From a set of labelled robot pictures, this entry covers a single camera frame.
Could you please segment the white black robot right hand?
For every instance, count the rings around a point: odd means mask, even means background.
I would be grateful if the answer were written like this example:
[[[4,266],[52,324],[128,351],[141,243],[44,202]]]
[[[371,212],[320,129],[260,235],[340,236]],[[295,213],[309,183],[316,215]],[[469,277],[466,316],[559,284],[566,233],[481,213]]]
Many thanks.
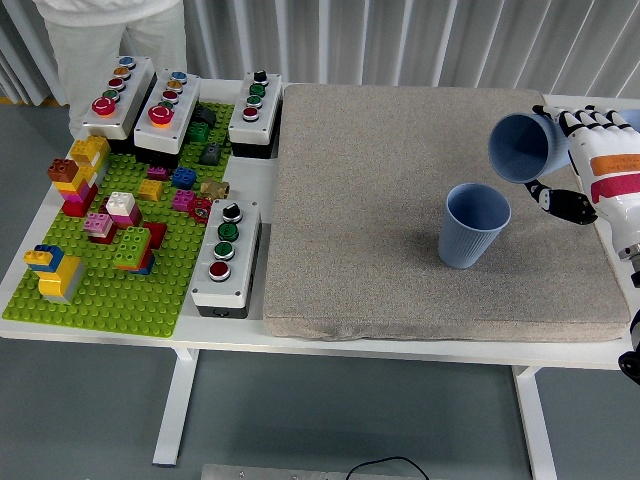
[[[547,213],[585,225],[609,223],[614,252],[622,260],[639,259],[639,132],[615,110],[566,110],[536,105],[533,112],[560,127],[580,193],[526,184]]]

